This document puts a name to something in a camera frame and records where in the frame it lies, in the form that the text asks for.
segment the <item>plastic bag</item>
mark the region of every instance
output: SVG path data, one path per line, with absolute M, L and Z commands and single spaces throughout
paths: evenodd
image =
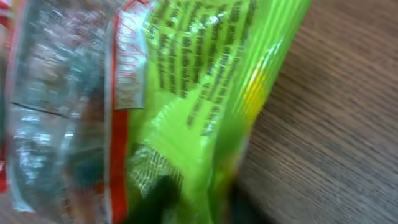
M 104 47 L 120 2 L 22 5 L 7 74 L 15 208 L 56 223 L 103 223 Z
M 111 222 L 221 223 L 252 125 L 309 5 L 132 0 L 122 7 L 106 61 Z

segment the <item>wood grain surface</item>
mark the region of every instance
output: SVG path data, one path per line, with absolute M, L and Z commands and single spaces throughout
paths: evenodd
M 239 175 L 278 223 L 398 223 L 397 12 L 314 0 Z M 0 223 L 34 220 L 0 197 Z

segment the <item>red stripe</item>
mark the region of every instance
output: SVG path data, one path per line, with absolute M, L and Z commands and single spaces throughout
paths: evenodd
M 7 175 L 6 175 L 6 148 L 5 146 L 5 139 L 3 137 L 3 142 L 1 145 L 1 154 L 0 154 L 0 193 L 4 193 L 7 190 Z
M 113 223 L 120 222 L 127 214 L 126 186 L 124 181 L 124 160 L 127 144 L 127 110 L 115 109 L 115 84 L 116 84 L 116 34 L 119 29 L 119 15 L 114 20 L 111 94 L 112 94 L 112 125 L 109 179 L 111 191 L 111 207 Z

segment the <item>green plastic bag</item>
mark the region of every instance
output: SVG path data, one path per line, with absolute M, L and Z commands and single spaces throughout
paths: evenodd
M 106 61 L 112 222 L 138 217 L 165 179 L 172 202 L 162 204 L 162 223 L 222 222 L 238 160 L 310 1 L 125 4 Z

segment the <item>clear plastic packaging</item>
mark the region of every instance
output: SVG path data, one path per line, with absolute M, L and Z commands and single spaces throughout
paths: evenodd
M 103 223 L 104 47 L 117 1 L 23 2 L 7 79 L 15 207 Z

